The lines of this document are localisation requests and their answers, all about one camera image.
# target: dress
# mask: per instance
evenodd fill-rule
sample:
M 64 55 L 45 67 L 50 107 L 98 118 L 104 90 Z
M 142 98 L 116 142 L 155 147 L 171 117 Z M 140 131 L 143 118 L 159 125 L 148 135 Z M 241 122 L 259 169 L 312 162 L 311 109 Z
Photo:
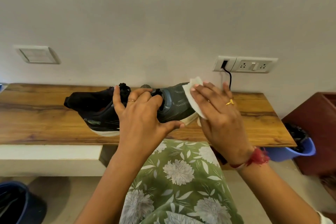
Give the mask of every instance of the dress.
M 164 139 L 125 198 L 121 224 L 242 224 L 206 142 Z

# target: bracelet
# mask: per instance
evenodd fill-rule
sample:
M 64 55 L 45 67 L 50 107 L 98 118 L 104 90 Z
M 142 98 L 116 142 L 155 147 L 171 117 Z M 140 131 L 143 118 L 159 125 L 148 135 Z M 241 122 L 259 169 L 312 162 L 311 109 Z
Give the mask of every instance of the bracelet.
M 270 160 L 270 158 L 267 156 L 267 152 L 264 150 L 260 150 L 257 147 L 254 147 L 254 151 L 251 155 L 251 157 L 249 158 L 249 160 L 243 164 L 238 164 L 238 165 L 231 165 L 230 167 L 236 169 L 236 170 L 241 170 L 244 167 L 248 167 L 249 165 L 251 165 L 252 163 L 256 163 L 258 165 L 262 165 L 265 163 L 268 163 L 268 161 Z

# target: blue bucket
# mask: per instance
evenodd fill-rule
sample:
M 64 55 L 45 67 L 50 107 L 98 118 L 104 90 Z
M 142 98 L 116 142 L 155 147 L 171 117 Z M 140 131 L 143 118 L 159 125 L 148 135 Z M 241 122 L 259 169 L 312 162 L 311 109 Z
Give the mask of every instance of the blue bucket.
M 26 185 L 17 181 L 0 183 L 0 194 L 13 188 L 22 191 L 25 194 L 25 199 L 22 209 L 18 209 L 17 214 L 10 217 L 17 219 L 16 224 L 41 224 L 47 213 L 47 204 L 29 192 Z
M 281 162 L 298 156 L 313 156 L 316 154 L 315 145 L 310 137 L 304 140 L 302 145 L 304 147 L 303 153 L 296 152 L 288 147 L 265 147 L 265 150 L 268 152 L 268 156 L 271 160 L 276 162 Z

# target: black shoe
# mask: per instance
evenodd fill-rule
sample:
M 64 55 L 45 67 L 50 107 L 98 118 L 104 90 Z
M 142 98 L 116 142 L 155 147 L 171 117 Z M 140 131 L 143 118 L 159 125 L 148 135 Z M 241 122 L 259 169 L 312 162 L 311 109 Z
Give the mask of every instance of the black shoe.
M 131 88 L 119 84 L 121 102 L 126 106 Z M 100 136 L 119 135 L 119 118 L 112 101 L 114 87 L 99 92 L 74 92 L 64 105 L 78 112 L 89 128 Z
M 184 93 L 182 85 L 185 84 L 188 83 L 184 82 L 167 88 L 153 89 L 152 96 L 160 95 L 163 98 L 162 105 L 157 111 L 159 122 L 180 120 L 188 125 L 198 117 Z M 141 88 L 151 89 L 147 84 L 142 85 Z

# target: ring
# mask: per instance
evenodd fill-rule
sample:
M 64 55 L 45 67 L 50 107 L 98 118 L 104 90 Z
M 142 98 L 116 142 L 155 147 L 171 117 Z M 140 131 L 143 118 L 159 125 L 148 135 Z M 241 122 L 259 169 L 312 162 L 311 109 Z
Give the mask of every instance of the ring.
M 233 100 L 232 100 L 232 99 L 230 99 L 230 102 L 229 102 L 229 103 L 226 103 L 226 105 L 229 105 L 229 104 L 232 104 L 232 105 L 234 105 L 234 103 L 233 103 Z

